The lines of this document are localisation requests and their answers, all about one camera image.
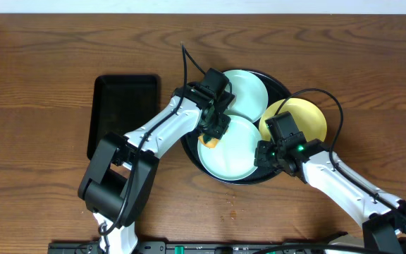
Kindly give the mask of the green and yellow sponge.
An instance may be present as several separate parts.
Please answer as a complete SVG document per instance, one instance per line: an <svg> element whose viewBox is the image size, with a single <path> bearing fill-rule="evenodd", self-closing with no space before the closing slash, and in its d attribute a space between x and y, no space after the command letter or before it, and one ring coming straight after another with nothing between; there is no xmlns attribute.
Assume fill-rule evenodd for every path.
<svg viewBox="0 0 406 254"><path fill-rule="evenodd" d="M199 129L199 142L210 149L215 148L218 143L221 141L223 136L227 134L228 129L221 130L221 129L209 129L209 130L202 130Z"/></svg>

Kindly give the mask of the yellow plate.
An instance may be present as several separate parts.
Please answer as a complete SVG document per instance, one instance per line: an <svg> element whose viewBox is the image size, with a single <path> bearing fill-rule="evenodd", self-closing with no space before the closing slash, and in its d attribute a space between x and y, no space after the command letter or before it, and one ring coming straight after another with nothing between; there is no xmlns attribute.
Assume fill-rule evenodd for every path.
<svg viewBox="0 0 406 254"><path fill-rule="evenodd" d="M265 120L276 114L276 110L282 105L284 99L274 102L269 106L259 121L259 132L263 140L270 141L271 134L266 127ZM306 141L314 139L325 141L327 123L322 111L310 101L300 98L291 98L281 108L280 113L289 111L300 131L304 133Z"/></svg>

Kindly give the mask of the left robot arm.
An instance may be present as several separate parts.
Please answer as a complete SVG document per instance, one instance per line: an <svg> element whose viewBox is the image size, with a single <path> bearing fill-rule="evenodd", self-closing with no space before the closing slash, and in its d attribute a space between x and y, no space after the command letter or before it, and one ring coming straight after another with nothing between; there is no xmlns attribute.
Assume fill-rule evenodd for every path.
<svg viewBox="0 0 406 254"><path fill-rule="evenodd" d="M159 160L190 132L222 138L230 123L224 110L234 97L229 85L188 84L143 126L124 135L108 133L99 141L78 196L98 222L100 253L134 251L135 220L148 201Z"/></svg>

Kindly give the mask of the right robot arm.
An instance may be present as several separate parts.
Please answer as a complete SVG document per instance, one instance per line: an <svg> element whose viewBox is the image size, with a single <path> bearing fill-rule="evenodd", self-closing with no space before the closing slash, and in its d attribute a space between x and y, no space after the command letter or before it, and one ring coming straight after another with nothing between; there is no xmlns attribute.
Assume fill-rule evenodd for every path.
<svg viewBox="0 0 406 254"><path fill-rule="evenodd" d="M258 143L255 165L296 177L332 199L361 226L363 252L406 253L406 200L363 178L322 141L306 141L291 113L265 123L271 139Z"/></svg>

